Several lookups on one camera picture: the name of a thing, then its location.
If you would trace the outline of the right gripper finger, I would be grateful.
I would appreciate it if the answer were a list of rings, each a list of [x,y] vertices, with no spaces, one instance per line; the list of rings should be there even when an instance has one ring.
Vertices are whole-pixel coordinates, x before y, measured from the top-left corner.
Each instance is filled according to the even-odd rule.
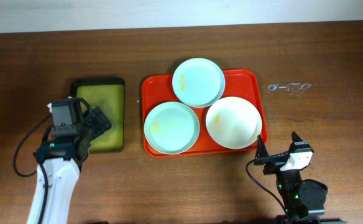
[[[292,132],[292,146],[304,146],[307,144],[295,131]]]
[[[255,158],[254,158],[254,164],[255,165],[264,165],[269,158],[269,154],[266,150],[266,146],[265,143],[262,140],[261,135],[257,136],[257,150],[255,153]]]

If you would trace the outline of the light green plate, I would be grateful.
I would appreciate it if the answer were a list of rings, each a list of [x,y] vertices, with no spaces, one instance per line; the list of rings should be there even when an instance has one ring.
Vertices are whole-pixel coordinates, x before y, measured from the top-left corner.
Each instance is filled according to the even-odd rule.
[[[168,101],[155,106],[144,121],[144,136],[157,152],[166,155],[189,150],[200,135],[200,122],[187,105]]]

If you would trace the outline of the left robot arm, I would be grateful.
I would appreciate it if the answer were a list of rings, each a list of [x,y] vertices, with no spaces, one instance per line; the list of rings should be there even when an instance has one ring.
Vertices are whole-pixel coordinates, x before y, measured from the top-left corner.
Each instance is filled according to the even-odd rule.
[[[81,130],[75,136],[49,139],[54,126],[42,136],[33,153],[37,166],[37,184],[27,223],[66,223],[71,196],[78,182],[82,163],[87,160],[91,141],[104,134],[112,124],[98,107],[87,111]]]

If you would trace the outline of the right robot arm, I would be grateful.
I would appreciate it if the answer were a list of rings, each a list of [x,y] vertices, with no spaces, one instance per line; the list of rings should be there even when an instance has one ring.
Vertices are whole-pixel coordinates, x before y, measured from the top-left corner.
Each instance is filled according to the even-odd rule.
[[[276,187],[282,197],[277,202],[284,215],[276,217],[276,223],[320,223],[325,212],[324,203],[328,187],[316,180],[301,178],[300,172],[310,165],[314,150],[308,142],[292,132],[289,150],[270,156],[260,136],[257,137],[255,166],[264,166],[263,174],[276,175]]]

